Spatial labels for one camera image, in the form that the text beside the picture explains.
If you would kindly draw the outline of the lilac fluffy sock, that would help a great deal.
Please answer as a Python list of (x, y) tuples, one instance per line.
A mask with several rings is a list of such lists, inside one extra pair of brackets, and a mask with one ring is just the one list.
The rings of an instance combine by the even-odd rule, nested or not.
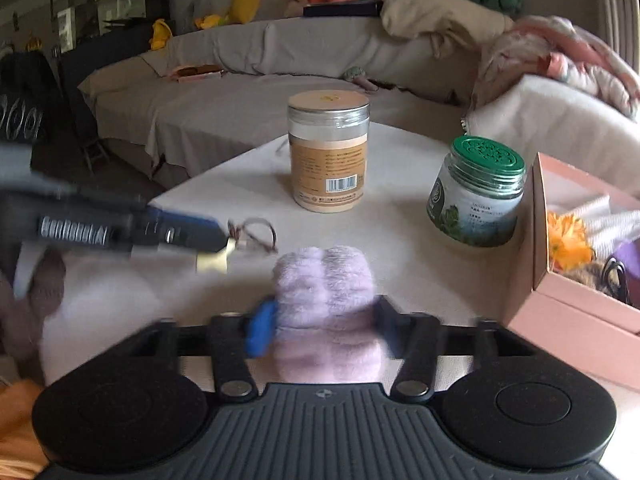
[(374, 278), (359, 249), (306, 247), (273, 269), (273, 359), (285, 382), (378, 382), (385, 350), (375, 329)]

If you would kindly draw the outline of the orange fabric flower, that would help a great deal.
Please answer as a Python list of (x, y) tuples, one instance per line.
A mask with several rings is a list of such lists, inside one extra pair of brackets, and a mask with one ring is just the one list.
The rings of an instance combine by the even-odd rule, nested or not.
[(574, 214), (546, 215), (548, 260), (553, 271), (570, 271), (596, 258), (588, 242), (585, 222)]

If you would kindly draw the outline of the pink purple round sponge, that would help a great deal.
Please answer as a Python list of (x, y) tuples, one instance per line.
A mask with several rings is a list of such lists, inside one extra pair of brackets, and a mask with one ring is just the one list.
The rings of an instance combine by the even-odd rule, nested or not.
[(640, 280), (640, 240), (638, 238), (618, 246), (613, 256), (623, 263), (628, 278)]

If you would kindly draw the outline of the beige covered sofa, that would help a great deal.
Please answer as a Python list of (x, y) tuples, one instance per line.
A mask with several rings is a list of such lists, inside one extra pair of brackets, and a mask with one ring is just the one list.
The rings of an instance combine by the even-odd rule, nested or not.
[(477, 63), (462, 49), (435, 58), (426, 38), (394, 39), (374, 18), (294, 18), (172, 38), (97, 70), (80, 91), (100, 137), (168, 188), (282, 136), (290, 96), (345, 90), (344, 71), (358, 66), (381, 84), (370, 97), (374, 122), (442, 142), (486, 136), (638, 193), (637, 124), (537, 76), (471, 110)]

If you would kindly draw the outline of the green lid glass jar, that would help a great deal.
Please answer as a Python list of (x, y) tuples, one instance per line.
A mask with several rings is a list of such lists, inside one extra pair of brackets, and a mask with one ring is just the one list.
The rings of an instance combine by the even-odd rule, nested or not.
[(472, 247), (513, 236), (526, 167), (512, 148), (482, 136), (458, 136), (442, 162), (426, 211), (439, 231)]

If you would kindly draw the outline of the pink cardboard box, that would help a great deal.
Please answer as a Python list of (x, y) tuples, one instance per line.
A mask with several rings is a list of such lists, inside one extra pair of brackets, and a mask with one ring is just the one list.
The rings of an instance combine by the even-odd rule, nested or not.
[(522, 244), (500, 321), (582, 372), (639, 388), (639, 310), (556, 273), (549, 266), (547, 211), (608, 196), (618, 210), (639, 201), (573, 166), (539, 153), (521, 201)]

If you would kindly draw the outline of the tan lid plastic jar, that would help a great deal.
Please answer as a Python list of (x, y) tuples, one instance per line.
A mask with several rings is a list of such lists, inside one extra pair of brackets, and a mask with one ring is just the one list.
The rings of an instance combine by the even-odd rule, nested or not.
[(293, 198), (322, 214), (352, 209), (367, 173), (370, 102), (356, 91), (314, 90), (288, 99)]

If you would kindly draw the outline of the pink floral blanket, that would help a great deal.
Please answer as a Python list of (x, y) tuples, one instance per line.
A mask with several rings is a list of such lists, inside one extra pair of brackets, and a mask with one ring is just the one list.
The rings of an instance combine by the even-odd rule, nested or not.
[(555, 80), (639, 120), (639, 75), (604, 41), (566, 18), (526, 16), (486, 44), (472, 109), (495, 101), (526, 75)]

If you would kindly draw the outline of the beige folded blanket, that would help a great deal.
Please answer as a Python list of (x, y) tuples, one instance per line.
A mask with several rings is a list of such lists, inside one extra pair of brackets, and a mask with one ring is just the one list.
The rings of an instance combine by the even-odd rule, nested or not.
[(470, 0), (384, 0), (381, 21), (392, 37), (426, 37), (435, 58), (457, 47), (480, 51), (514, 26), (506, 14)]

